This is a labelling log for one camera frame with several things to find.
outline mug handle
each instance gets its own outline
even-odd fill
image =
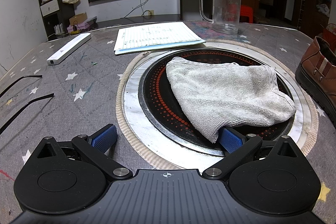
[[[207,18],[207,17],[205,16],[204,12],[203,12],[203,0],[199,0],[199,13],[201,14],[201,17],[202,17],[205,21],[207,21],[207,22],[209,22],[209,23],[213,23],[213,20],[210,19],[210,18]]]

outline brown leather shoe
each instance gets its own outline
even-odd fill
[[[314,38],[301,59],[295,78],[336,127],[336,55],[328,42]]]

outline gray cleaning cloth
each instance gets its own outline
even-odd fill
[[[174,57],[166,66],[171,89],[191,124],[215,143],[218,130],[244,124],[266,127],[294,115],[273,68],[205,64]]]

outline open notebook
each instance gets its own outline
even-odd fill
[[[158,23],[120,29],[115,54],[203,43],[183,22]]]

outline black cooktop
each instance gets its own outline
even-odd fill
[[[236,62],[241,66],[262,65],[262,63],[237,52],[220,50],[216,48],[196,48],[174,52],[153,63],[143,74],[139,87],[139,93],[143,93],[144,102],[140,102],[142,108],[147,108],[151,117],[145,114],[153,125],[160,130],[161,126],[168,129],[174,135],[205,148],[223,150],[217,143],[212,144],[200,132],[198,132],[184,115],[176,100],[166,75],[166,64],[172,58],[179,56],[190,61],[222,64]],[[279,90],[292,98],[286,84],[277,77]],[[243,135],[254,133],[264,140],[274,140],[280,135],[286,135],[292,127],[294,116],[286,122],[275,124],[271,127],[240,126],[235,130]]]

